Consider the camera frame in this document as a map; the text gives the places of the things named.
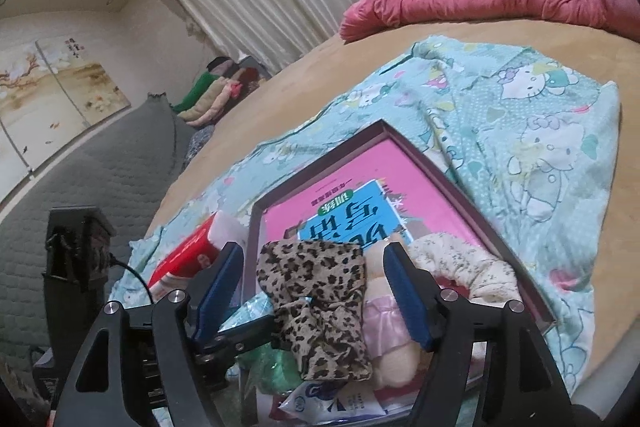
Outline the green ball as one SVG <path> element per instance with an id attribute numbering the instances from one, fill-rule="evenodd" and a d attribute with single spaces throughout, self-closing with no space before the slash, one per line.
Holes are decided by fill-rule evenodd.
<path id="1" fill-rule="evenodd" d="M 263 395 L 288 395 L 303 382 L 292 353 L 270 343 L 240 355 L 238 365 L 246 373 L 246 387 Z"/>

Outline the stack of folded clothes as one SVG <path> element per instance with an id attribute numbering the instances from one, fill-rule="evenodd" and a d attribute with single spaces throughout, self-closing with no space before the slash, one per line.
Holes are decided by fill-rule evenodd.
<path id="1" fill-rule="evenodd" d="M 171 109 L 190 127 L 201 129 L 224 117 L 251 93 L 271 78 L 267 69 L 254 57 L 235 62 L 228 56 L 217 56 L 181 102 Z"/>

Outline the painted wall panels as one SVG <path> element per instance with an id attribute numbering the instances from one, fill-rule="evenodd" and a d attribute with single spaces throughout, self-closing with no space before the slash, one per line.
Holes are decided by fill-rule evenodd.
<path id="1" fill-rule="evenodd" d="M 1 197 L 130 102 L 71 36 L 1 49 Z"/>

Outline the grey quilted headboard cover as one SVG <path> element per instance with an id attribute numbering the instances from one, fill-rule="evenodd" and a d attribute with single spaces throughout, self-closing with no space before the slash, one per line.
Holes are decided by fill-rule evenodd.
<path id="1" fill-rule="evenodd" d="M 49 343 L 42 272 L 49 212 L 93 206 L 113 225 L 113 254 L 130 256 L 130 242 L 149 228 L 178 178 L 193 128 L 151 95 L 109 124 L 47 173 L 1 222 L 1 356 L 20 371 L 28 350 Z"/>

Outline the green white tissue pack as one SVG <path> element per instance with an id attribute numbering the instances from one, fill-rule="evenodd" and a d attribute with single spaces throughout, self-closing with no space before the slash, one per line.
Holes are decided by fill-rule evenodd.
<path id="1" fill-rule="evenodd" d="M 252 298 L 243 303 L 239 309 L 234 311 L 224 323 L 220 326 L 220 331 L 234 329 L 246 323 L 266 317 L 273 314 L 273 306 L 269 297 L 261 291 Z"/>

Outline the leopard print cloth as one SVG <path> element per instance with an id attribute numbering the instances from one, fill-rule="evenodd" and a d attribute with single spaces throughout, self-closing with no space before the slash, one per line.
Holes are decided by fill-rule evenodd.
<path id="1" fill-rule="evenodd" d="M 366 259 L 354 243 L 282 239 L 262 246 L 256 279 L 268 296 L 277 345 L 304 381 L 367 381 L 362 332 Z"/>

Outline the beige bear pink dress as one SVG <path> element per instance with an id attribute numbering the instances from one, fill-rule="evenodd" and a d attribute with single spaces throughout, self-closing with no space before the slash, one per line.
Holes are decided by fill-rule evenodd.
<path id="1" fill-rule="evenodd" d="M 383 267 L 384 249 L 404 241 L 395 232 L 364 251 L 367 285 L 364 293 L 362 332 L 372 360 L 376 390 L 408 386 L 425 372 L 432 356 L 411 339 Z"/>

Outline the red white tissue box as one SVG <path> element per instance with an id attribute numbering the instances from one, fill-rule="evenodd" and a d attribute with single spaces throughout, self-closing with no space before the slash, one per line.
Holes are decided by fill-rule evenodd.
<path id="1" fill-rule="evenodd" d="M 158 262 L 148 286 L 154 301 L 175 289 L 186 289 L 195 274 L 211 267 L 228 242 L 246 247 L 248 228 L 228 213 L 210 215 Z"/>

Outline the silver purple snack packet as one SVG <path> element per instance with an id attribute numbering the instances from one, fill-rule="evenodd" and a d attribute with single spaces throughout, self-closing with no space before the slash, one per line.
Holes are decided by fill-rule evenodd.
<path id="1" fill-rule="evenodd" d="M 386 415 L 372 387 L 360 381 L 305 381 L 279 410 L 309 425 L 351 423 Z"/>

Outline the pink and blue book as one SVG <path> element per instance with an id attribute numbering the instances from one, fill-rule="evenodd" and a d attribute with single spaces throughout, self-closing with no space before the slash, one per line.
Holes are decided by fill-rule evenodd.
<path id="1" fill-rule="evenodd" d="M 369 246 L 395 232 L 407 251 L 415 239 L 448 233 L 514 270 L 512 255 L 486 239 L 476 220 L 460 215 L 457 199 L 435 184 L 434 171 L 428 158 L 413 158 L 389 135 L 366 145 L 343 144 L 321 158 L 319 168 L 303 169 L 258 200 L 250 217 L 252 251 L 282 239 L 319 239 L 358 244 L 364 256 Z M 518 290 L 523 298 L 519 280 Z M 376 390 L 371 378 L 369 385 L 386 410 L 378 419 L 407 412 L 425 372 L 397 389 Z"/>

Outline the white floral scrunchie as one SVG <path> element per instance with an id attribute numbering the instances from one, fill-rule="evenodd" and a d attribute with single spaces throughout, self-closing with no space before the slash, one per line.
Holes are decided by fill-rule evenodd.
<path id="1" fill-rule="evenodd" d="M 430 272 L 436 281 L 466 289 L 471 303 L 503 307 L 510 300 L 522 300 L 511 265 L 459 237 L 427 234 L 408 246 L 408 255 L 417 268 Z"/>

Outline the Hello Kitty blue cloth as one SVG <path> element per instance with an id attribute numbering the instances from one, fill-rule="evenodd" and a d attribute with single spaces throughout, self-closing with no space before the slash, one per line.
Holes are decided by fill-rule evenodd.
<path id="1" fill-rule="evenodd" d="M 166 225 L 132 243 L 134 272 L 111 295 L 144 305 L 137 276 L 150 275 L 209 213 L 246 222 L 260 196 L 384 120 L 461 188 L 521 260 L 550 303 L 556 321 L 547 343 L 566 387 L 575 389 L 596 327 L 591 274 L 619 119 L 614 82 L 522 46 L 431 36 L 297 128 L 258 144 Z"/>

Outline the dark shallow tray box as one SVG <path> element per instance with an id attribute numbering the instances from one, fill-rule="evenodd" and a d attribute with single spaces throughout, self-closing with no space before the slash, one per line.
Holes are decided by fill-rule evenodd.
<path id="1" fill-rule="evenodd" d="M 285 239 L 380 247 L 445 233 L 509 265 L 518 297 L 498 308 L 471 303 L 472 287 L 420 270 L 398 251 L 387 274 L 413 332 L 436 355 L 408 404 L 370 418 L 373 426 L 451 425 L 468 390 L 480 394 L 479 426 L 541 426 L 564 399 L 544 334 L 553 314 L 521 261 L 472 202 L 404 136 L 377 121 L 255 202 L 248 228 L 242 295 L 258 293 L 262 246 Z"/>

